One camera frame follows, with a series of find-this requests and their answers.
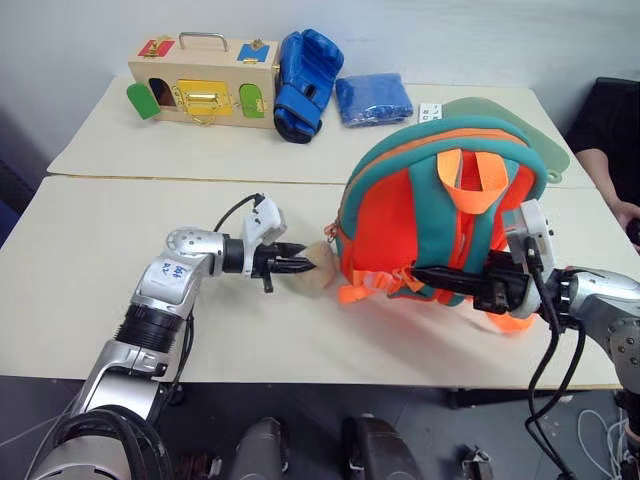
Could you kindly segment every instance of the white table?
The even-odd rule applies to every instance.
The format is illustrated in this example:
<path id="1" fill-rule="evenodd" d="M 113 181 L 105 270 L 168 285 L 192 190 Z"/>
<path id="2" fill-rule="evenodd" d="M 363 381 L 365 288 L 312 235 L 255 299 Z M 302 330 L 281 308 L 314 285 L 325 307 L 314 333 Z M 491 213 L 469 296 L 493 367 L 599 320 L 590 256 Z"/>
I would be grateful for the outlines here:
<path id="1" fill-rule="evenodd" d="M 284 210 L 283 240 L 311 243 L 335 216 L 343 187 L 49 177 L 0 250 L 0 375 L 85 378 L 114 334 L 132 289 L 166 234 L 213 225 L 238 198 L 262 191 Z M 597 192 L 547 190 L 558 262 L 640 278 L 640 258 Z M 236 234 L 243 214 L 225 230 Z M 598 238 L 594 249 L 590 239 Z M 259 280 L 205 281 L 185 381 L 378 383 L 524 388 L 546 346 L 538 321 L 497 334 L 468 302 L 457 308 L 383 296 L 341 306 L 336 286 L 318 298 L 275 293 Z M 566 334 L 542 387 L 557 386 L 575 343 Z M 588 341 L 575 388 L 616 385 Z"/>
<path id="2" fill-rule="evenodd" d="M 394 131 L 416 123 L 420 102 L 446 103 L 485 97 L 511 110 L 567 150 L 571 163 L 551 188 L 593 188 L 535 94 L 528 88 L 407 85 L 415 106 L 404 124 L 348 129 L 335 99 L 324 112 L 320 133 L 307 145 L 283 141 L 275 130 L 197 127 L 141 120 L 129 103 L 131 78 L 113 80 L 71 143 L 49 166 L 50 173 L 99 177 L 180 178 L 309 184 L 344 184 L 360 158 Z"/>

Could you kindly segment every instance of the wooden box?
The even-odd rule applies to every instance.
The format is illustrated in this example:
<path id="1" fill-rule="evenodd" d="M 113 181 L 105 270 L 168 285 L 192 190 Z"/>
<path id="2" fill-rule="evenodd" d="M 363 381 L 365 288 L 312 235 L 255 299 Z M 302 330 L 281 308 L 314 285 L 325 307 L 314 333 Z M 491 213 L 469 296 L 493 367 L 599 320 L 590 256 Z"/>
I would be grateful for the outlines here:
<path id="1" fill-rule="evenodd" d="M 200 32 L 151 38 L 129 59 L 136 84 L 127 94 L 143 118 L 274 128 L 278 58 L 274 41 Z"/>

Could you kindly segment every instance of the black shirt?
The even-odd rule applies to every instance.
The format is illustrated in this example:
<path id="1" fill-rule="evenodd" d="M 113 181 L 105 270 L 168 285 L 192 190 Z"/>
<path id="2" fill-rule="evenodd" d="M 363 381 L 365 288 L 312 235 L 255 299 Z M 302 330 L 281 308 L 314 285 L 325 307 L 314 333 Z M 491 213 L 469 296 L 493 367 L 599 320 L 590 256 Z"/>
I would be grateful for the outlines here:
<path id="1" fill-rule="evenodd" d="M 598 78 L 566 140 L 602 150 L 618 197 L 640 205 L 640 82 Z"/>

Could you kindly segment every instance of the orange backpack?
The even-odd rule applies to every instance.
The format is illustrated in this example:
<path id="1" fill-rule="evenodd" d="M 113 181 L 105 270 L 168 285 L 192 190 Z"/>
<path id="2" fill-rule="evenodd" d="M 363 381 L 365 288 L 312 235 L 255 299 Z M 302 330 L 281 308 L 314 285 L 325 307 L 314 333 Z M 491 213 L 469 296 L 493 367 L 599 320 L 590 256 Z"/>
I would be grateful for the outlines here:
<path id="1" fill-rule="evenodd" d="M 431 288 L 409 269 L 480 273 L 489 250 L 506 246 L 502 213 L 539 198 L 546 181 L 524 133 L 497 118 L 435 120 L 387 137 L 356 166 L 331 226 L 351 284 L 341 287 L 340 301 L 383 291 L 459 304 L 462 295 Z"/>

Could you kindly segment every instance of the floor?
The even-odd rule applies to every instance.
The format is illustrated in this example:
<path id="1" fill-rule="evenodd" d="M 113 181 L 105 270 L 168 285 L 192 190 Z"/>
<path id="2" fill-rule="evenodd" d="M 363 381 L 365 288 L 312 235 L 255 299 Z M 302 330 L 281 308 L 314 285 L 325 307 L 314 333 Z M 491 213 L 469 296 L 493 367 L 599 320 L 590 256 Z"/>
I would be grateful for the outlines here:
<path id="1" fill-rule="evenodd" d="M 78 381 L 0 377 L 0 442 L 57 415 L 80 388 Z M 478 445 L 492 458 L 497 480 L 555 479 L 523 427 L 524 401 L 454 410 L 438 389 L 345 385 L 188 384 L 184 402 L 163 415 L 159 432 L 174 455 L 214 451 L 228 472 L 244 430 L 265 416 L 287 422 L 291 437 L 289 478 L 340 478 L 343 418 L 372 413 L 393 424 L 413 451 L 426 479 L 463 478 L 457 455 Z M 611 392 L 583 392 L 560 404 L 543 422 L 577 478 L 601 479 L 577 442 L 576 421 L 585 408 L 616 420 Z M 606 464 L 597 423 L 585 429 L 587 446 Z M 0 447 L 0 479 L 20 479 L 47 427 Z"/>

